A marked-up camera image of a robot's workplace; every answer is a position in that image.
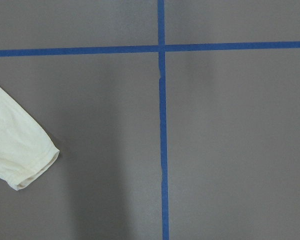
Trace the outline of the blue tape line lengthwise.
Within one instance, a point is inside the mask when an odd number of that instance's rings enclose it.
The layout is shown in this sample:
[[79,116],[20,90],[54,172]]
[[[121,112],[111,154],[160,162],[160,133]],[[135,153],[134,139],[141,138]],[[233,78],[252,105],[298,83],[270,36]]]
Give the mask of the blue tape line lengthwise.
[[157,2],[158,67],[159,67],[159,118],[160,118],[160,164],[161,164],[161,216],[162,238],[170,238],[169,230],[169,186],[168,186],[168,144],[167,144],[167,97],[166,97],[166,42],[165,4]]

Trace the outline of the cream long-sleeve graphic shirt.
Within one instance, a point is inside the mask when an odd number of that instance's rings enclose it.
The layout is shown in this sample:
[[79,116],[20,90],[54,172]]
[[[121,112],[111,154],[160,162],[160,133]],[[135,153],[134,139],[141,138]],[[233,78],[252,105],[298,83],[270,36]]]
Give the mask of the cream long-sleeve graphic shirt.
[[0,179],[15,191],[22,190],[59,154],[44,129],[0,87]]

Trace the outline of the blue tape line crosswise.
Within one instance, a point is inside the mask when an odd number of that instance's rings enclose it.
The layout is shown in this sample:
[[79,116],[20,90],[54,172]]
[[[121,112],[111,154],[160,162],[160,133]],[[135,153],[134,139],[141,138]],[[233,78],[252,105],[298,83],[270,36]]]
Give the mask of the blue tape line crosswise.
[[300,49],[300,41],[4,49],[4,50],[0,50],[0,57],[159,53],[159,52],[193,52],[193,51],[223,51],[223,50],[258,50],[258,49],[261,49],[261,50],[263,50],[263,49]]

